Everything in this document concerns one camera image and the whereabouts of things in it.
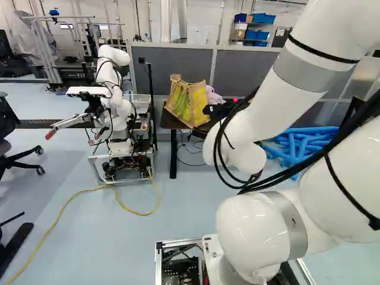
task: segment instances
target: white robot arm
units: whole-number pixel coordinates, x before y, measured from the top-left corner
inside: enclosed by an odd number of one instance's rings
[[[69,120],[53,124],[52,129],[46,135],[46,139],[50,139],[59,129],[83,121],[93,121],[95,127],[100,129],[95,137],[96,140],[101,136],[110,137],[109,147],[113,152],[123,151],[127,153],[131,148],[132,141],[128,134],[126,121],[132,112],[132,104],[123,98],[122,76],[115,68],[128,65],[131,59],[126,52],[108,45],[100,47],[98,57],[95,77],[97,86],[70,87],[66,93],[70,97],[87,96],[90,98],[90,107],[87,108],[85,114],[75,115]]]
[[[376,0],[309,1],[250,106],[228,123],[221,139],[223,160],[241,171],[259,172],[266,156],[254,142],[288,128],[379,42],[374,37],[379,13]],[[226,200],[217,211],[224,258],[220,271],[210,276],[211,285],[229,284],[227,280],[264,284],[288,259],[325,251],[341,240],[379,241],[379,124],[377,117],[345,138],[306,171],[299,189]],[[219,127],[217,123],[204,143],[208,164],[214,164]],[[226,263],[243,283],[226,277]]]

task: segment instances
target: floor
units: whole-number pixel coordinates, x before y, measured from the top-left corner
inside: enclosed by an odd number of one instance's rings
[[[80,100],[56,96],[44,85],[2,84],[7,100],[20,119],[67,118],[81,113]],[[50,141],[46,130],[16,130],[8,136],[10,154],[36,144],[42,156],[25,162],[40,163],[46,174],[12,169],[0,182],[0,220],[25,211],[26,215],[3,228],[6,243],[24,221],[34,222],[28,237],[6,275],[4,284],[21,268],[59,210],[75,192],[97,186],[87,161],[91,148],[80,129],[59,131]],[[140,217],[123,210],[108,189],[83,194],[67,206],[59,224],[46,239],[32,264],[14,284],[154,284],[154,243],[162,239],[194,238],[215,232],[215,211],[235,191],[225,187],[209,166],[179,164],[178,177],[169,179],[170,143],[161,142],[156,160],[155,180],[161,189],[162,204],[152,216]],[[201,163],[201,155],[179,153],[190,164]],[[264,176],[278,172],[269,162]],[[295,186],[286,181],[280,187]],[[157,194],[151,183],[119,186],[125,204],[148,211]],[[380,245],[344,245],[305,258],[317,284],[380,284],[376,270]]]

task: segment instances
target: yellow cable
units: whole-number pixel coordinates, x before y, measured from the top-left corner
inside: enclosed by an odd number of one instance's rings
[[[45,241],[45,239],[47,238],[47,236],[50,234],[50,232],[54,229],[54,227],[58,224],[59,220],[61,219],[61,216],[62,214],[64,213],[67,205],[72,201],[74,200],[76,197],[78,197],[79,195],[83,194],[83,193],[88,193],[88,192],[94,192],[94,191],[98,191],[98,190],[101,190],[101,189],[104,189],[104,188],[111,188],[114,193],[115,193],[115,196],[116,196],[116,200],[117,202],[120,204],[120,206],[124,209],[124,210],[127,210],[131,213],[134,213],[136,215],[139,215],[139,216],[149,216],[151,214],[153,214],[160,206],[161,204],[161,193],[160,193],[160,188],[157,186],[156,182],[154,181],[152,175],[149,173],[149,177],[150,177],[150,180],[152,181],[152,184],[154,186],[154,188],[156,189],[157,191],[157,194],[159,196],[158,200],[157,200],[157,204],[156,206],[154,207],[153,210],[151,210],[150,212],[147,212],[147,213],[140,213],[140,212],[137,212],[135,210],[132,210],[130,208],[128,208],[126,205],[124,205],[124,203],[121,201],[120,197],[119,197],[119,192],[116,190],[115,187],[113,186],[109,186],[109,185],[103,185],[103,186],[100,186],[100,187],[97,187],[97,188],[93,188],[93,189],[89,189],[89,190],[82,190],[82,191],[79,191],[77,193],[75,193],[73,196],[70,197],[70,199],[66,202],[66,204],[61,208],[61,210],[59,211],[59,214],[57,216],[57,218],[55,219],[55,222],[53,223],[53,225],[46,231],[46,233],[44,233],[44,235],[42,236],[42,238],[40,239],[40,241],[38,242],[36,248],[34,249],[33,253],[30,255],[28,261],[25,263],[25,265],[19,270],[17,271],[17,273],[11,278],[8,280],[8,282],[5,283],[5,285],[10,285],[14,280],[16,280],[24,271],[25,269],[30,265],[31,261],[33,260],[33,258],[36,256],[37,254],[37,251],[40,249],[42,243]]]

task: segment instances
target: pink stuffed toy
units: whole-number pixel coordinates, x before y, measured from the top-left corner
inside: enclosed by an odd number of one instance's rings
[[[215,90],[210,85],[206,85],[206,95],[209,105],[224,104],[226,102],[221,95],[215,93]]]

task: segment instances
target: yellow bag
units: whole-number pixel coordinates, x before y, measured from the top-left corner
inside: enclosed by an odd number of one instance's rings
[[[165,109],[190,128],[208,122],[210,117],[202,112],[207,105],[206,80],[187,83],[180,74],[172,74],[170,80],[172,86]]]

